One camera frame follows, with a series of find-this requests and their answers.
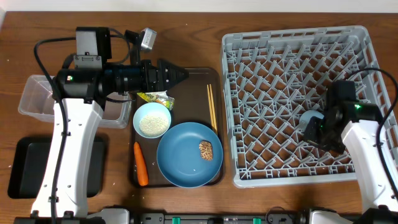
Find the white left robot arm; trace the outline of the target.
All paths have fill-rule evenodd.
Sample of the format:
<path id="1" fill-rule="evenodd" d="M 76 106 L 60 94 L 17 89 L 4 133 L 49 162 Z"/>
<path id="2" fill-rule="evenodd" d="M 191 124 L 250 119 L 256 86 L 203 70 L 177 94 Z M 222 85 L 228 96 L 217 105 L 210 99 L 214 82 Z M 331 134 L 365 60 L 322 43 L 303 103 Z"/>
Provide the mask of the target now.
<path id="1" fill-rule="evenodd" d="M 88 212 L 87 184 L 95 134 L 112 93 L 166 91 L 188 72 L 166 60 L 141 60 L 152 50 L 156 32 L 120 33 L 110 27 L 77 27 L 70 54 L 48 77 L 55 100 L 49 157 L 28 217 L 16 223 L 131 223 L 125 208 Z"/>

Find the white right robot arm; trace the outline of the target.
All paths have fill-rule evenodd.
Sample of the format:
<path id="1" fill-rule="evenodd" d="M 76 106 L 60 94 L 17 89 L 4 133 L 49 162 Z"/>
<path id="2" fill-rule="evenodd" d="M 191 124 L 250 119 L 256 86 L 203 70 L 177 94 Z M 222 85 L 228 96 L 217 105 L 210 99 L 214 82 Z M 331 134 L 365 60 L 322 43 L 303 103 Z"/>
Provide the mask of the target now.
<path id="1" fill-rule="evenodd" d="M 305 142 L 350 154 L 363 208 L 356 223 L 397 223 L 397 167 L 382 119 L 379 107 L 357 100 L 354 82 L 344 80 L 327 89 L 322 113 L 307 111 L 300 118 Z"/>

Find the light blue cup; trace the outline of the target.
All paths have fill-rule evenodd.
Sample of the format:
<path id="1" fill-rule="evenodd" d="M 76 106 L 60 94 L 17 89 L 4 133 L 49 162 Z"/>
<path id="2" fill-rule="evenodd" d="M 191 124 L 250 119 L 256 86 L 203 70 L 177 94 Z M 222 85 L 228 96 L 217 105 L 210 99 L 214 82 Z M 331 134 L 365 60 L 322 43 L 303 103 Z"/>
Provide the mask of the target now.
<path id="1" fill-rule="evenodd" d="M 309 110 L 304 112 L 299 119 L 299 126 L 304 131 L 312 117 L 323 119 L 324 115 L 316 110 Z"/>

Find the green snack wrapper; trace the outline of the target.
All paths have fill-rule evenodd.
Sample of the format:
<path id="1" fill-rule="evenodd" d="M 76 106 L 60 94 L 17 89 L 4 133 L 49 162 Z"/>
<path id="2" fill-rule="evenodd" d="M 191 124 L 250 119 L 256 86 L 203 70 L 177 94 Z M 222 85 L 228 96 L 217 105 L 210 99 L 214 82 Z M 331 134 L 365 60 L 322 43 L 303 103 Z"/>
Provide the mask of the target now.
<path id="1" fill-rule="evenodd" d="M 157 92 L 139 92 L 137 96 L 142 98 L 144 101 L 148 103 L 160 103 L 164 105 L 169 111 L 171 111 L 174 107 L 175 99 L 168 96 L 166 91 L 157 91 Z"/>

